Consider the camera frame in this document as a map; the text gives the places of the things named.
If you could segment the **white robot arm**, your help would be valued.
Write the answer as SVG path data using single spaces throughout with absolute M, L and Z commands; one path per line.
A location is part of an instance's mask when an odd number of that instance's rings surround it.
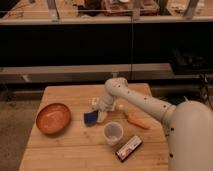
M 97 108 L 109 111 L 117 98 L 166 127 L 168 171 L 213 171 L 213 111 L 205 104 L 188 100 L 173 105 L 129 88 L 127 80 L 119 77 L 105 82 Z

